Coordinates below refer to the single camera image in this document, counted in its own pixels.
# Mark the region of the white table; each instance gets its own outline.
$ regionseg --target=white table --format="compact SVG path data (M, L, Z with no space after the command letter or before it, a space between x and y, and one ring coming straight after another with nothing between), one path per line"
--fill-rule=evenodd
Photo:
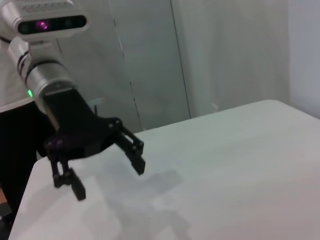
M10 240L320 239L320 120L269 100L138 136L143 176L116 146L72 162L82 202L38 161Z

